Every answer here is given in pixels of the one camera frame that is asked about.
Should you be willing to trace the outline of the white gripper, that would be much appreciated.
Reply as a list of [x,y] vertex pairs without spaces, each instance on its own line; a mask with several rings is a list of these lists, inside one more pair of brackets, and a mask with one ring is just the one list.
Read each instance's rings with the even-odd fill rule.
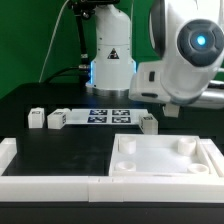
[[142,62],[133,75],[129,98],[133,101],[150,103],[169,103],[171,97],[160,82],[162,64],[160,62]]

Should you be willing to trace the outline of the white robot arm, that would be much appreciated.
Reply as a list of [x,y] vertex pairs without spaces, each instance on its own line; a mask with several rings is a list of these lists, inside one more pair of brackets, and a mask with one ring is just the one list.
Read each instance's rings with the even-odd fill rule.
[[87,90],[134,101],[223,108],[224,0],[154,0],[133,33],[113,3],[96,5],[97,53]]

